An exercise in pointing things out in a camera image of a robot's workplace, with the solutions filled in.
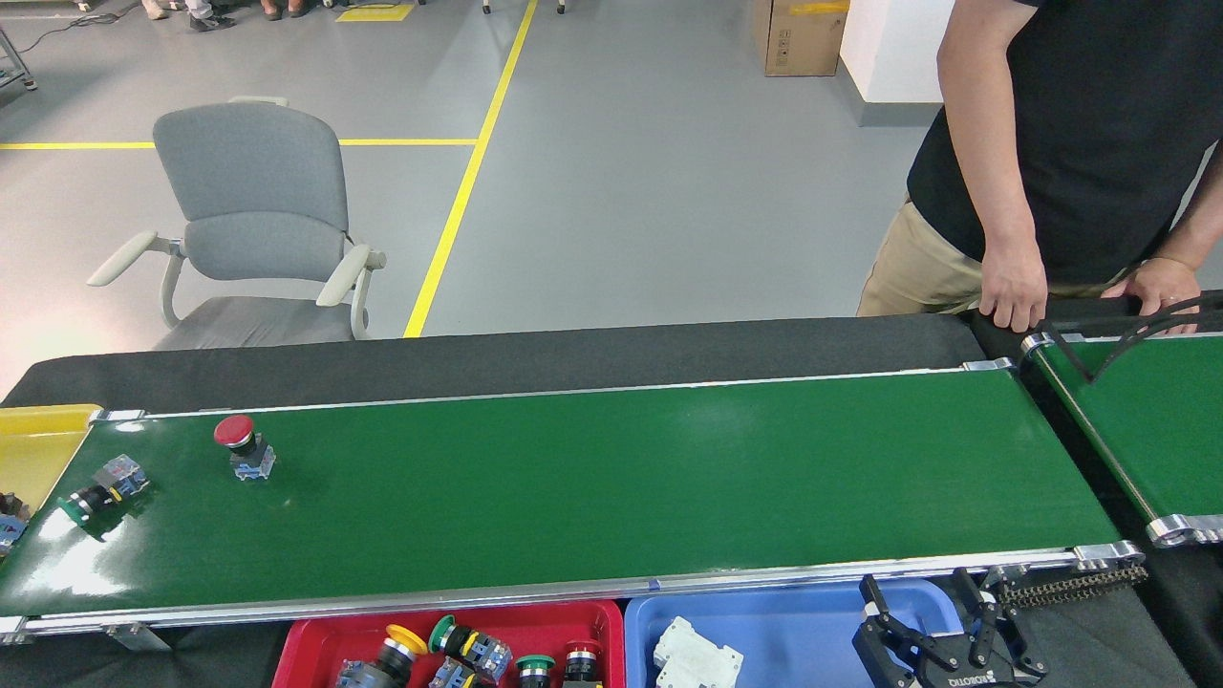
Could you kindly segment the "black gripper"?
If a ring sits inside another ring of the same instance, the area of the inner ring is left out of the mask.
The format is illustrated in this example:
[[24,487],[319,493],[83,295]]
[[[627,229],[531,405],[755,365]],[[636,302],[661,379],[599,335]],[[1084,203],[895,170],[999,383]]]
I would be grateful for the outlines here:
[[1015,679],[1043,679],[1047,662],[1035,653],[1027,621],[1003,598],[1003,588],[980,588],[966,568],[954,569],[953,582],[970,621],[964,626],[965,648],[951,648],[956,666],[944,668],[922,653],[927,637],[890,613],[874,576],[863,576],[859,591],[865,617],[852,635],[852,649],[870,679],[920,687],[1018,687]]

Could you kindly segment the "person's left hand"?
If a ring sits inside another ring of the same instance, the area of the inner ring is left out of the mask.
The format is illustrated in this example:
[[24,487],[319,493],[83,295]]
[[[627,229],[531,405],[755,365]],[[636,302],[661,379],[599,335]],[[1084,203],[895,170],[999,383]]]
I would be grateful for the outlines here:
[[1140,301],[1139,317],[1150,317],[1175,302],[1195,299],[1201,295],[1197,271],[1202,260],[1181,255],[1157,254],[1140,263],[1126,277],[1101,293],[1102,299],[1121,296]]

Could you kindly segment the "person's right hand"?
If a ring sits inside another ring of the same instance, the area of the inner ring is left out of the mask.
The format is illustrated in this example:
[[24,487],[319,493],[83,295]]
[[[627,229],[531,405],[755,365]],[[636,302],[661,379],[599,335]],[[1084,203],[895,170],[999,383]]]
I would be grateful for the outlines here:
[[1036,244],[997,244],[986,248],[977,310],[993,326],[1011,332],[1027,332],[1044,318],[1047,299],[1048,284]]

